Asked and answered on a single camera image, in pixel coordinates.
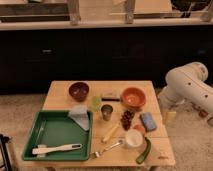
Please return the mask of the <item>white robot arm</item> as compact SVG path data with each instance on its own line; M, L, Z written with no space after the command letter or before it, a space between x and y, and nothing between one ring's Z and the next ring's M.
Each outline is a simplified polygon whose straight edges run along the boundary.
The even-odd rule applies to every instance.
M213 87L205 83L208 69L201 62L191 62L167 72L166 86L158 94L160 105L169 109L187 99L213 114Z

